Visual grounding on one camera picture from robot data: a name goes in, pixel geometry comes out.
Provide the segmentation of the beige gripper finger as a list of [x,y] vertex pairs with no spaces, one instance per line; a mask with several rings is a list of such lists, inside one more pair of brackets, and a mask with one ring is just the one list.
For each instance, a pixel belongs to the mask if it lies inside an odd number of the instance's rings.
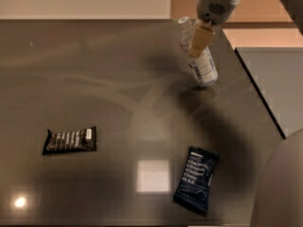
[[188,54],[197,59],[210,44],[215,36],[214,28],[206,24],[197,24],[193,29],[192,39],[189,45]]

